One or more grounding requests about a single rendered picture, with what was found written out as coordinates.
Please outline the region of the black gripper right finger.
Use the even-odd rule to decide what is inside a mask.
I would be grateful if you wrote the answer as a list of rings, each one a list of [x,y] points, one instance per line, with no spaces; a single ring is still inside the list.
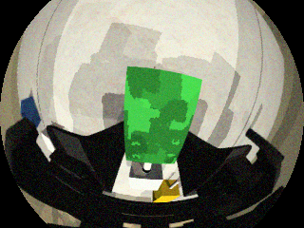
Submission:
[[[236,147],[216,148],[209,142],[203,141],[194,133],[187,134],[182,150],[176,159],[179,168],[183,197],[198,193],[207,181],[232,160],[248,156],[252,146],[236,145]]]

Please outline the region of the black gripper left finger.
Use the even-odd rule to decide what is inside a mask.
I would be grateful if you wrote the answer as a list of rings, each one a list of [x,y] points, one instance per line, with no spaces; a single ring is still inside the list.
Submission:
[[[124,122],[111,125],[90,136],[71,133],[58,126],[47,126],[47,134],[54,148],[86,163],[88,170],[111,194],[125,153]]]

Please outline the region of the blue tray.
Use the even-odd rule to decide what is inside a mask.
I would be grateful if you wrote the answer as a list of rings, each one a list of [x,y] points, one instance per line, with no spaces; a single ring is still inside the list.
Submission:
[[[35,128],[42,121],[41,115],[39,115],[38,109],[35,107],[33,96],[29,96],[29,98],[23,99],[23,102],[20,102],[20,114],[22,114],[22,118],[30,119],[35,124]]]

